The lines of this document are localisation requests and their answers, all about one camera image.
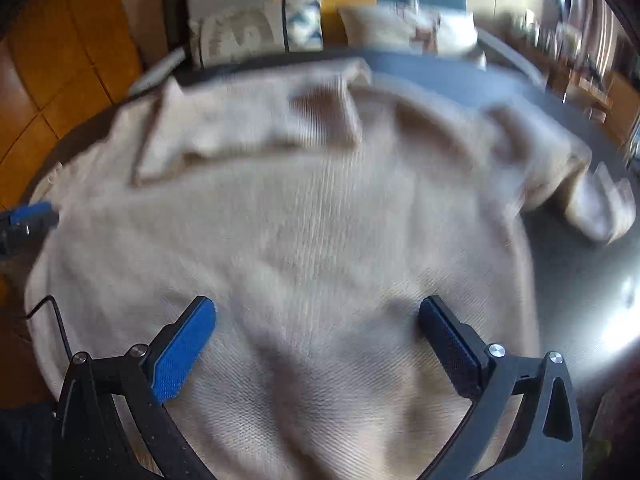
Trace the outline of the beige knit sweater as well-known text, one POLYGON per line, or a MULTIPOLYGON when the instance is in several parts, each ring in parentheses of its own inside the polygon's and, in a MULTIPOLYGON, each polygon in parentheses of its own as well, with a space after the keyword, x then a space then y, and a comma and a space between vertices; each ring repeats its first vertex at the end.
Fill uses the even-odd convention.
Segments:
POLYGON ((522 212, 556 200, 606 244, 637 210, 532 104, 469 110, 359 60, 168 80, 40 193, 61 219, 25 300, 55 297, 75 348, 112 356, 216 304, 169 411, 221 479, 416 478, 466 408, 419 302, 534 354, 522 212))

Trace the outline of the orange wooden cabinet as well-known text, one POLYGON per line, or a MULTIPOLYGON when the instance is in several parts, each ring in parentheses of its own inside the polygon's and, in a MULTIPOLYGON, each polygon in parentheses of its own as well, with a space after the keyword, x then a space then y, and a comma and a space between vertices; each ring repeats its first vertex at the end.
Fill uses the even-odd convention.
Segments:
POLYGON ((122 0, 24 0, 1 29, 1 208, 142 73, 122 0))

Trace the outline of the tiger print cushion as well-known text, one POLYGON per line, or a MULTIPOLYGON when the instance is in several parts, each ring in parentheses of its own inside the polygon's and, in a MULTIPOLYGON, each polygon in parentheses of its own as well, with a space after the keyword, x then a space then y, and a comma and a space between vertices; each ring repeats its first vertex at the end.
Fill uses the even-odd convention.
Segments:
POLYGON ((190 23, 190 51, 197 68, 254 56, 323 49, 323 0, 259 0, 190 23))

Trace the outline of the deer print cushion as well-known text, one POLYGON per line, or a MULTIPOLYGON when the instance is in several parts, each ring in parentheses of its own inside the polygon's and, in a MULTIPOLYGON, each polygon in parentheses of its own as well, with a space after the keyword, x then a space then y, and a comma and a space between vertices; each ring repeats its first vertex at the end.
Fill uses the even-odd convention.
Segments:
POLYGON ((341 6, 337 13, 349 47, 463 58, 486 65, 471 12, 406 0, 341 6))

